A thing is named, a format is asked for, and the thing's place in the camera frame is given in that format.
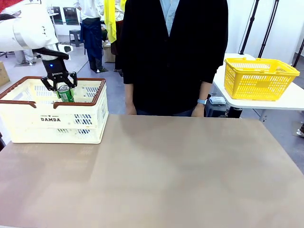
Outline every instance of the black chair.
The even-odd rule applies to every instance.
[[[78,39],[78,35],[80,35],[80,30],[70,30],[70,45],[75,44],[76,47],[79,47],[80,44],[83,44],[83,42]]]

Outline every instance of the white table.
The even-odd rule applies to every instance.
[[[226,54],[225,58],[243,58],[255,59],[251,55],[240,55],[240,54]],[[286,89],[285,93],[278,101],[250,101],[250,100],[236,100],[232,99],[227,93],[224,87],[226,63],[218,69],[217,74],[214,77],[213,84],[223,94],[227,103],[235,108],[253,108],[262,109],[260,115],[260,121],[265,122],[267,120],[267,110],[278,109],[278,110],[304,110],[304,90],[297,86],[295,83]]]

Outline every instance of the black pole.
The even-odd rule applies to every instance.
[[[248,26],[247,34],[245,36],[245,40],[244,40],[244,43],[243,43],[243,47],[242,47],[241,52],[240,52],[241,55],[244,54],[244,51],[245,51],[245,48],[246,48],[246,45],[247,45],[247,42],[248,42],[248,38],[249,38],[249,35],[250,35],[250,31],[252,29],[253,22],[255,21],[255,16],[256,16],[256,12],[257,12],[256,10],[257,10],[257,6],[258,6],[259,1],[260,0],[256,0],[256,5],[255,5],[255,8],[253,10],[252,17],[250,19],[250,24]]]
[[[274,6],[274,9],[272,10],[270,22],[269,22],[269,24],[268,24],[268,28],[267,28],[267,31],[266,31],[266,34],[265,34],[265,37],[264,37],[264,41],[263,41],[263,44],[262,44],[260,53],[259,53],[259,55],[258,55],[259,58],[262,57],[263,52],[264,52],[264,49],[265,49],[265,47],[266,47],[266,43],[267,43],[267,41],[268,41],[268,38],[269,38],[269,35],[270,35],[270,31],[271,31],[272,25],[273,25],[274,20],[275,20],[275,17],[276,17],[276,11],[277,11],[278,5],[279,5],[279,0],[275,0],[275,6]]]
[[[296,59],[295,59],[295,62],[294,62],[294,65],[293,65],[294,68],[296,67],[296,65],[297,65],[298,62],[299,62],[299,59],[300,59],[300,56],[301,56],[301,54],[302,54],[303,48],[304,48],[304,39],[303,39],[302,45],[301,45],[301,47],[300,47],[298,56],[297,56]]]

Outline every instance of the person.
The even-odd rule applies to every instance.
[[[124,11],[121,8],[121,0],[115,0],[115,20],[116,20],[116,41],[111,44],[111,53],[115,55],[115,70],[122,69],[122,61],[120,55],[121,34],[124,25]]]
[[[28,63],[29,66],[34,64],[34,54],[30,49],[23,51],[14,51],[17,64],[25,64]]]
[[[203,117],[227,48],[227,0],[127,0],[123,22],[126,113]]]
[[[104,4],[100,0],[74,0],[73,6],[81,12],[81,41],[85,44],[91,70],[105,71],[102,66],[103,45],[100,17]]]

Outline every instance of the floor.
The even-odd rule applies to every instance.
[[[65,42],[68,40],[66,36],[60,36],[59,40]],[[104,67],[108,72],[96,74],[90,70],[87,62],[87,56],[84,56],[83,45],[75,47],[71,53],[72,61],[66,61],[68,71],[78,72],[78,77],[102,77],[107,83],[108,107],[111,114],[124,114],[124,85],[123,79],[119,73],[114,72],[113,63],[104,63]],[[3,61],[8,74],[11,78],[11,83],[0,87],[0,92],[6,89],[11,84],[24,76],[41,76],[45,73],[45,69],[40,61],[36,66],[20,66],[14,63],[14,56],[9,56],[8,59],[0,57]],[[298,69],[304,70],[304,57],[302,57],[297,66]],[[297,85],[304,88],[304,71],[301,71],[300,77],[294,81]],[[246,109],[242,113],[242,118],[258,119],[258,115],[252,109]],[[304,173],[304,139],[294,136],[294,124],[304,121],[304,113],[298,111],[269,111],[268,120],[264,123],[265,127],[278,140],[282,147],[287,151],[299,169]],[[10,141],[7,130],[0,121],[0,131],[3,134],[5,143]]]

